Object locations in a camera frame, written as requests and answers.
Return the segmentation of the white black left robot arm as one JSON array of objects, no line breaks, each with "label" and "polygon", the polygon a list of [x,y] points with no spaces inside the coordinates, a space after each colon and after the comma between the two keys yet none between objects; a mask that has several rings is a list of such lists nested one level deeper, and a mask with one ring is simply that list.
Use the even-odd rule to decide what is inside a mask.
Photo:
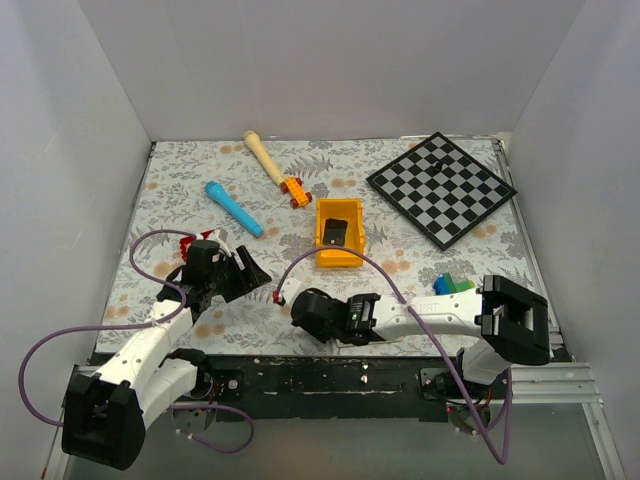
[{"label": "white black left robot arm", "polygon": [[193,240],[185,264],[162,280],[149,327],[134,333],[94,373],[70,380],[63,452],[125,470],[138,457],[149,426],[175,401],[214,400],[224,377],[211,370],[204,352],[176,343],[215,297],[230,303],[271,280],[245,247],[230,252],[212,239]]}]

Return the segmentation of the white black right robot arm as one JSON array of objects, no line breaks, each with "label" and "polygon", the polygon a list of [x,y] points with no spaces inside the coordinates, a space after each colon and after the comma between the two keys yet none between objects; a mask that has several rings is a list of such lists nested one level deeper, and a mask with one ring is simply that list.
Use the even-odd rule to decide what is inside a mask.
[{"label": "white black right robot arm", "polygon": [[464,397],[479,395],[512,365],[550,362],[547,300],[499,275],[485,276],[480,288],[417,297],[407,305],[376,293],[341,301],[289,279],[276,302],[290,308],[293,326],[321,343],[367,346],[422,335],[425,327],[434,335],[474,338],[452,373]]}]

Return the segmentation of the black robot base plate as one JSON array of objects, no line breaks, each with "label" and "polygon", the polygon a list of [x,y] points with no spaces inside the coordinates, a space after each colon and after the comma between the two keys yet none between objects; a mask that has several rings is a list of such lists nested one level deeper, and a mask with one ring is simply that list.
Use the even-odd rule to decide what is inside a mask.
[{"label": "black robot base plate", "polygon": [[417,419],[444,422],[461,390],[437,357],[207,355],[179,348],[170,358],[198,369],[179,403],[213,405],[218,422]]}]

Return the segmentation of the yellow plastic bin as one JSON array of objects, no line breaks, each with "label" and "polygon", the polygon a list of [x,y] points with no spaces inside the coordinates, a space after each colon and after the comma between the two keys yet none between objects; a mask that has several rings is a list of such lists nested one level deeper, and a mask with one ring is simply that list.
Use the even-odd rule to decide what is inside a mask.
[{"label": "yellow plastic bin", "polygon": [[[323,198],[316,201],[316,246],[344,247],[364,253],[365,233],[359,198]],[[364,260],[336,249],[316,253],[318,268],[356,268]]]}]

